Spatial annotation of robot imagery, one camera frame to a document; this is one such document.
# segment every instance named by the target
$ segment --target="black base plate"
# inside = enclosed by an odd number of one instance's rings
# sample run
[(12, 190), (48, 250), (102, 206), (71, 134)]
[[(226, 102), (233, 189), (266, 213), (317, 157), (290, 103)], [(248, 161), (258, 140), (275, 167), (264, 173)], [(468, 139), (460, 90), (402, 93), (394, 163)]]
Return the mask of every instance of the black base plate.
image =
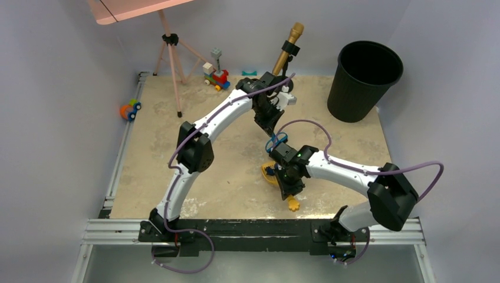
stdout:
[[(194, 228), (207, 233), (217, 251), (245, 252), (309, 252), (310, 255), (328, 255), (330, 241), (315, 233), (329, 226), (329, 219), (179, 219), (175, 229)], [(142, 221), (140, 242), (173, 242), (175, 235), (162, 235), (149, 222)], [(354, 233), (356, 242), (365, 242), (361, 230)], [(199, 233), (178, 234), (180, 256), (198, 256), (199, 251), (210, 251), (211, 246)]]

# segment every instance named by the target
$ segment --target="yellow toy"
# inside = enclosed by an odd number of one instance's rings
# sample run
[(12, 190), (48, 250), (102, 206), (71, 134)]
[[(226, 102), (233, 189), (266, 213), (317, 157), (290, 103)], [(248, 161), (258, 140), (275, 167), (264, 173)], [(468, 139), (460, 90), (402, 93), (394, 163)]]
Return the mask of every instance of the yellow toy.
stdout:
[[(278, 181), (276, 180), (276, 176), (270, 175), (271, 172), (274, 174), (274, 166), (276, 165), (276, 162), (270, 161), (266, 162), (261, 166), (261, 172), (264, 177), (264, 179), (271, 185), (273, 186), (278, 186)], [(288, 209), (290, 211), (298, 211), (300, 208), (300, 203), (298, 200), (294, 198), (293, 195), (289, 195), (287, 197), (287, 202), (288, 202)]]

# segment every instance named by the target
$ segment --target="floor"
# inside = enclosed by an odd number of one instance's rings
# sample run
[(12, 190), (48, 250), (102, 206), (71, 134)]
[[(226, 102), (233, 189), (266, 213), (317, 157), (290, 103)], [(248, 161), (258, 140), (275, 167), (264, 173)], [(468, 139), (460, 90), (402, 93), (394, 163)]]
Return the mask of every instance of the floor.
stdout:
[[(232, 76), (232, 85), (241, 76)], [(333, 77), (294, 78), (297, 105), (285, 110), (278, 126), (295, 119), (312, 119), (330, 132), (333, 145), (328, 153), (351, 162), (382, 166), (390, 161), (376, 110), (358, 123), (343, 123), (327, 110)], [(111, 218), (147, 218), (166, 192), (173, 170), (167, 164), (177, 142), (179, 126), (194, 122), (223, 101), (229, 91), (217, 92), (203, 78), (193, 77), (180, 85), (184, 116), (177, 117), (171, 77), (147, 78), (130, 144), (124, 158)], [(288, 210), (277, 187), (266, 183), (261, 164), (270, 161), (264, 150), (268, 136), (254, 123), (250, 111), (231, 124), (213, 144), (215, 160), (191, 188), (182, 218), (265, 219), (327, 218), (343, 205), (366, 201), (358, 193), (335, 183), (305, 179), (306, 188), (297, 196), (301, 208)], [(285, 129), (291, 146), (323, 149), (327, 138), (312, 124), (298, 123)]]
[[(152, 265), (150, 251), (150, 246), (94, 246), (84, 282), (424, 282), (413, 245), (373, 245), (363, 259), (348, 266), (306, 252), (217, 251), (212, 264), (197, 274), (178, 274)], [(201, 252), (197, 258), (162, 262), (193, 270), (203, 266), (209, 255)]]

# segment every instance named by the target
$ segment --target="red toy block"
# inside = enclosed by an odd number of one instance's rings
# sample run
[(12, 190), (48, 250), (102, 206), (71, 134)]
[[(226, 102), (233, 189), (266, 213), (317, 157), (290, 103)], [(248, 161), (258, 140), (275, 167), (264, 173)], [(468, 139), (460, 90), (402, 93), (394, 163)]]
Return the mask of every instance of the red toy block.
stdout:
[(222, 75), (218, 77), (215, 75), (215, 72), (212, 74), (212, 79), (218, 83), (225, 84), (228, 81), (228, 71), (227, 70), (222, 70)]

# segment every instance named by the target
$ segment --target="tripod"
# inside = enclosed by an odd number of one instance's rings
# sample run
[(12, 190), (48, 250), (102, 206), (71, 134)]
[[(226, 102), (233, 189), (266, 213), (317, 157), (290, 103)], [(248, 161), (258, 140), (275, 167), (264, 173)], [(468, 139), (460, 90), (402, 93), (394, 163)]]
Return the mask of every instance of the tripod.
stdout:
[[(156, 62), (156, 68), (154, 69), (153, 75), (158, 75), (158, 70), (160, 69), (160, 65), (161, 65), (162, 61), (167, 62), (163, 58), (163, 52), (165, 51), (165, 46), (167, 46), (167, 48), (169, 50), (170, 69), (172, 71), (173, 91), (175, 93), (175, 100), (177, 103), (177, 116), (182, 117), (182, 109), (180, 107), (180, 99), (179, 99), (179, 91), (177, 89), (177, 82), (181, 82), (182, 84), (187, 83), (187, 81), (189, 80), (189, 78), (193, 74), (196, 67), (198, 67), (200, 62), (201, 61), (208, 62), (208, 61), (200, 53), (198, 53), (196, 50), (194, 50), (190, 45), (188, 45), (182, 39), (180, 39), (179, 36), (177, 36), (177, 34), (170, 33), (169, 24), (167, 22), (167, 19), (165, 18), (165, 14), (163, 13), (163, 10), (158, 10), (158, 15), (160, 16), (160, 20), (162, 22), (163, 29), (165, 30), (165, 34), (162, 36), (162, 39), (163, 39), (162, 48), (160, 50), (160, 55), (158, 56), (158, 61)], [(178, 43), (180, 43), (187, 50), (189, 50), (191, 53), (193, 53), (195, 56), (198, 57), (196, 64), (191, 69), (191, 72), (189, 73), (189, 75), (187, 77), (184, 76), (184, 71), (182, 70), (182, 65), (180, 63), (179, 56), (177, 54), (176, 46)], [(179, 75), (180, 81), (178, 81), (176, 79), (176, 74)]]

